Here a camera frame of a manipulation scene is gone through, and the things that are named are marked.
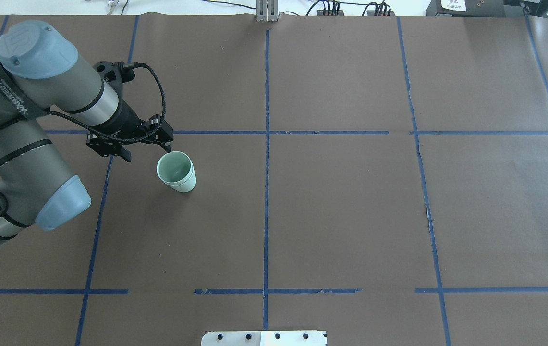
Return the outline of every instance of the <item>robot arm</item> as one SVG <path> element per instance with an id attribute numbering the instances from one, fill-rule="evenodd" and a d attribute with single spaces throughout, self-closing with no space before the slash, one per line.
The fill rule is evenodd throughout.
<path id="1" fill-rule="evenodd" d="M 53 230 L 91 204 L 80 178 L 36 121 L 60 114 L 49 111 L 51 105 L 89 129 L 87 145 L 101 156 L 130 161 L 123 145 L 133 142 L 170 151 L 173 129 L 164 113 L 142 121 L 122 100 L 122 84 L 134 79 L 138 66 L 153 73 L 144 64 L 122 62 L 92 68 L 38 20 L 16 24 L 0 38 L 0 245 L 34 223 Z"/>

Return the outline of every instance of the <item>table surface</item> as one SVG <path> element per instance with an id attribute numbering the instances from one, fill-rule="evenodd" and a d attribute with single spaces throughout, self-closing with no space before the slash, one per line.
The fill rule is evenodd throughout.
<path id="1" fill-rule="evenodd" d="M 93 205 L 0 247 L 0 345 L 548 344 L 548 20 L 38 18 L 155 68 L 197 186 L 41 119 Z M 160 112 L 147 73 L 125 97 Z"/>

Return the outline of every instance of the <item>paper cup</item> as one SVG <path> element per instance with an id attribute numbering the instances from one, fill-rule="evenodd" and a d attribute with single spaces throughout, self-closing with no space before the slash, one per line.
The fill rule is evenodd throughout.
<path id="1" fill-rule="evenodd" d="M 162 182 L 179 192 L 188 192 L 197 184 L 193 162 L 181 151 L 163 155 L 157 164 L 157 175 Z"/>

